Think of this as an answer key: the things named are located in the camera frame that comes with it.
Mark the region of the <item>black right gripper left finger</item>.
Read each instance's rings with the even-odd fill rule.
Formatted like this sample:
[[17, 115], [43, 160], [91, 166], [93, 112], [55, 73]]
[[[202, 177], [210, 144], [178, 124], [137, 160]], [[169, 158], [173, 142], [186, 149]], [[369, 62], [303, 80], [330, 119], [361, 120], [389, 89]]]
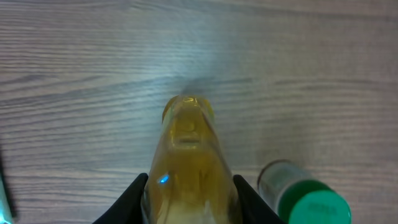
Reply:
[[141, 198], [148, 180], [139, 174], [122, 195], [93, 224], [143, 224]]

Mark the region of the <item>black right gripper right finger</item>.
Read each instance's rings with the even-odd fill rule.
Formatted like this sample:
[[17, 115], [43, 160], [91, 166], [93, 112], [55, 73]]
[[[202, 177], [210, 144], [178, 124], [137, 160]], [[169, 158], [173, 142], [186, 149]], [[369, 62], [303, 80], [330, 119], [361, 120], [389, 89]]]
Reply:
[[285, 224], [241, 175], [234, 175], [243, 224]]

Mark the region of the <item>green lid labelled jar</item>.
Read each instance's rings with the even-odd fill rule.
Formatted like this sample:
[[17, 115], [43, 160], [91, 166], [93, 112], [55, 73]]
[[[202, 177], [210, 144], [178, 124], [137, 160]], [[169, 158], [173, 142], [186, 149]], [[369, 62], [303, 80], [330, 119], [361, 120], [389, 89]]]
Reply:
[[257, 179], [259, 195], [288, 224], [351, 224], [348, 202], [324, 182], [288, 160], [266, 165]]

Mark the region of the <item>yellow liquid bottle silver cap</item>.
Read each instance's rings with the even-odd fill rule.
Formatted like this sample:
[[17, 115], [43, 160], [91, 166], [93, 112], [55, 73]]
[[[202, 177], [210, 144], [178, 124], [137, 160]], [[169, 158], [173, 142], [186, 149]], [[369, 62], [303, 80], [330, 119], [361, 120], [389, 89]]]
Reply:
[[144, 223], [242, 223], [206, 99], [175, 96], [167, 103], [141, 208]]

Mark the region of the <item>teal wet wipes pack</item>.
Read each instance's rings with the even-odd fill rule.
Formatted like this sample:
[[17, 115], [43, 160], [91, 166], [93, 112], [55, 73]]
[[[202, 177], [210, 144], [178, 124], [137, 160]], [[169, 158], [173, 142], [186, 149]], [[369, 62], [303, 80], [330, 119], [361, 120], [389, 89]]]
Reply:
[[4, 176], [1, 174], [1, 224], [13, 224], [10, 196], [7, 192]]

